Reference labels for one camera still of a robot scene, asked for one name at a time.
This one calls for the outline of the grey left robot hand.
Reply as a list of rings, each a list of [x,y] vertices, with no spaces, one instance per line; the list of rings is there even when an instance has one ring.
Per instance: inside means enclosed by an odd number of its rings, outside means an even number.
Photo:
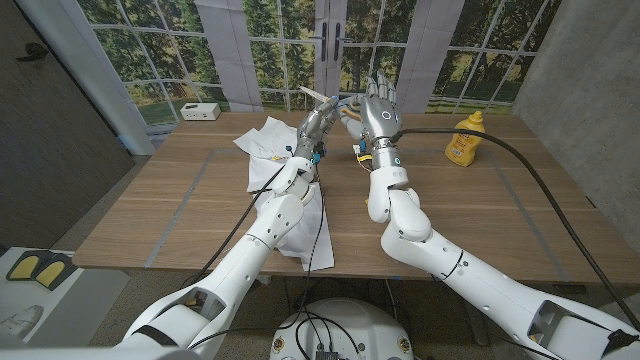
[[[339,118],[338,98],[330,97],[327,102],[317,105],[301,122],[297,129],[296,157],[308,160],[315,155],[324,157],[328,133]]]

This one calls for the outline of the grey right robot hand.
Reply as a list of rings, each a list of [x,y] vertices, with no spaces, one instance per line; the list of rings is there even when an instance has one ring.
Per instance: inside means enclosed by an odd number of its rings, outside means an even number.
[[[401,130],[402,117],[396,111],[394,84],[378,70],[377,78],[367,78],[366,93],[341,101],[341,122],[349,135],[358,141],[369,141],[371,168],[399,167],[397,147],[391,137]]]

